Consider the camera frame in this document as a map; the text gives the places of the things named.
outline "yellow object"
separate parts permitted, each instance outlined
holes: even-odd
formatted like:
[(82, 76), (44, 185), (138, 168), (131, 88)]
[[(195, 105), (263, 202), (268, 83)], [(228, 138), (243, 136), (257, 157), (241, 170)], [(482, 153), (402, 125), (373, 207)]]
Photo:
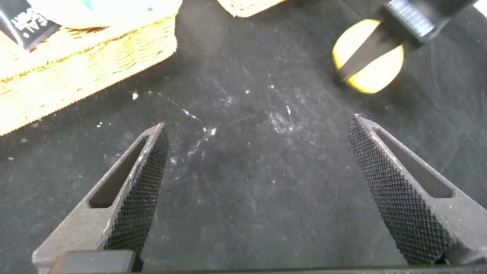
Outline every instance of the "yellow object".
[(171, 13), (154, 12), (131, 26), (62, 27), (31, 53), (0, 32), (0, 135), (171, 56), (179, 5), (171, 6)]
[(248, 18), (285, 0), (218, 0), (232, 16)]
[[(336, 69), (340, 69), (352, 57), (379, 24), (380, 22), (377, 20), (366, 19), (353, 25), (342, 34), (333, 47), (333, 61)], [(385, 88), (399, 74), (403, 62), (404, 48), (398, 46), (357, 72), (347, 80), (347, 84), (363, 93), (376, 93)]]

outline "woven basket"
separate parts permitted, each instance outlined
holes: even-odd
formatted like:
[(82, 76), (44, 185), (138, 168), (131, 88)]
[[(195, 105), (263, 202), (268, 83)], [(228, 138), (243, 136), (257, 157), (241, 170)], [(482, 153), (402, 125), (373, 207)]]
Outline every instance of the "woven basket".
[(248, 18), (285, 0), (218, 0), (234, 17)]
[(31, 53), (0, 32), (0, 135), (171, 56), (180, 4), (173, 0), (164, 15), (153, 11), (131, 26), (62, 27)]

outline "black fabric surface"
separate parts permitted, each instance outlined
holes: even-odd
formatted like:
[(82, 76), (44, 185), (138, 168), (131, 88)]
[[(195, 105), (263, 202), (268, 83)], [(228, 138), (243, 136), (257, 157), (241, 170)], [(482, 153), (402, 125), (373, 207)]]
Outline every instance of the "black fabric surface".
[(35, 248), (158, 122), (170, 159), (146, 270), (404, 264), (348, 142), (353, 113), (487, 206), (485, 18), (462, 14), (363, 95), (338, 83), (331, 50), (378, 4), (291, 0), (236, 19), (186, 0), (170, 59), (0, 138), (0, 272), (33, 273)]

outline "textured surface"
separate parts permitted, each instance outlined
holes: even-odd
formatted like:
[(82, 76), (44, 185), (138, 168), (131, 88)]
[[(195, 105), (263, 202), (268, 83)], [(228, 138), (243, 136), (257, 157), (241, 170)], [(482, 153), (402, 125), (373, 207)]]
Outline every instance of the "textured surface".
[(154, 144), (137, 167), (107, 239), (103, 241), (104, 249), (142, 252), (158, 204), (166, 162), (167, 142), (162, 128), (154, 134)]
[(454, 239), (372, 135), (378, 138), (353, 119), (350, 143), (382, 219), (409, 264), (433, 264)]
[(350, 148), (353, 113), (487, 206), (485, 18), (456, 19), (364, 96), (336, 83), (331, 51), (381, 2), (291, 0), (238, 20), (184, 1), (173, 57), (0, 139), (0, 272), (32, 273), (32, 251), (161, 121), (148, 270), (405, 264)]

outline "yellow ball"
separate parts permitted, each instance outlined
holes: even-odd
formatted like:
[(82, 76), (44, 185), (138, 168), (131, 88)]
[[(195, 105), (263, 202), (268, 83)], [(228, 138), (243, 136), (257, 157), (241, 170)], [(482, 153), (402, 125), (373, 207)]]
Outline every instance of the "yellow ball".
[[(333, 61), (336, 69), (340, 69), (352, 57), (379, 24), (380, 22), (377, 20), (366, 19), (353, 25), (342, 34), (333, 47)], [(363, 93), (376, 93), (394, 80), (401, 71), (403, 62), (404, 48), (398, 46), (354, 74), (347, 80), (347, 84)]]

